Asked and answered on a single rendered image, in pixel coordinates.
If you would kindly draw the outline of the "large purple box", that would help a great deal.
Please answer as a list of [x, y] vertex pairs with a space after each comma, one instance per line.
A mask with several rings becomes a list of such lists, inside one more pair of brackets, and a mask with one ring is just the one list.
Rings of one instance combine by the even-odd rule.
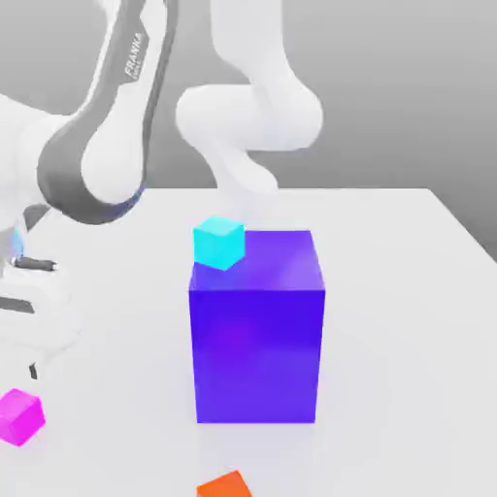
[[308, 230], [251, 230], [245, 257], [228, 270], [194, 264], [198, 422], [314, 422], [325, 295]]

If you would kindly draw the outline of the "small orange cube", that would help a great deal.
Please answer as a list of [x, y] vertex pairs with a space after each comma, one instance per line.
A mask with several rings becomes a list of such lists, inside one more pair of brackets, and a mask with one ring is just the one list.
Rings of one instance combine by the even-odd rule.
[[239, 471], [200, 484], [196, 497], [253, 497]]

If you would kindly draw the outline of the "small magenta cube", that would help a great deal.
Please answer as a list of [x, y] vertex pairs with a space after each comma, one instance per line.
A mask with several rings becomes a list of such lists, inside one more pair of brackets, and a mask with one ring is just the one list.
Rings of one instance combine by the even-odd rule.
[[21, 447], [45, 424], [38, 396], [14, 388], [0, 398], [0, 440]]

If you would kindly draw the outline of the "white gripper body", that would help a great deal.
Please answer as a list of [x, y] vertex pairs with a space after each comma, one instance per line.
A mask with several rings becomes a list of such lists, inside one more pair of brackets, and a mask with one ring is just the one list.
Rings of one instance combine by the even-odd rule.
[[80, 336], [67, 272], [6, 270], [0, 278], [0, 343], [58, 350]]

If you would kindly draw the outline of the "small cyan cube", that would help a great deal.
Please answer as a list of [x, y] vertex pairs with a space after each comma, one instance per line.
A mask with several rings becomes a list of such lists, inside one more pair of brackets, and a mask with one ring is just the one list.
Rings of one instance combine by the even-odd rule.
[[245, 226], [211, 216], [193, 228], [193, 249], [195, 263], [226, 271], [245, 256]]

